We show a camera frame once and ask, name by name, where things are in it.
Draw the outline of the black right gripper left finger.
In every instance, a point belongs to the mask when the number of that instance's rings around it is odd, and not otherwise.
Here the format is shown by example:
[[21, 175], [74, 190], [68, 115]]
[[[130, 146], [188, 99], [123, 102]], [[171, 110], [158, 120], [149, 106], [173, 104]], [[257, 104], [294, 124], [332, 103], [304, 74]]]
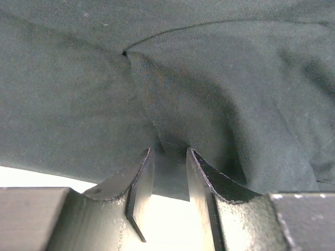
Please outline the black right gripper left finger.
[[100, 184], [83, 192], [94, 201], [116, 202], [126, 196], [124, 214], [142, 242], [147, 242], [146, 220], [149, 215], [154, 180], [154, 150], [144, 150], [136, 160]]

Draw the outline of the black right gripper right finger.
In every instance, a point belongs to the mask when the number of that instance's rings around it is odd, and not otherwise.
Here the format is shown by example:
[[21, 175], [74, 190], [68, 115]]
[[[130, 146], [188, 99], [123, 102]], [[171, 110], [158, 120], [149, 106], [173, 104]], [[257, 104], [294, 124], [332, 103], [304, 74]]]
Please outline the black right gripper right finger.
[[237, 205], [260, 196], [210, 166], [189, 147], [186, 153], [189, 198], [195, 207], [202, 236], [202, 250], [226, 250], [217, 200]]

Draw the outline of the black t shirt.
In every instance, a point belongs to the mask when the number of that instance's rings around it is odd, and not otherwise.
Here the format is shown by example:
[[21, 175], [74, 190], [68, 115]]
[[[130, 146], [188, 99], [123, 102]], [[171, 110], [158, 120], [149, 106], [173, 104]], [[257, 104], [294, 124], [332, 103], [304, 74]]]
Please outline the black t shirt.
[[334, 1], [1, 1], [1, 165], [99, 183], [186, 150], [258, 193], [334, 191]]

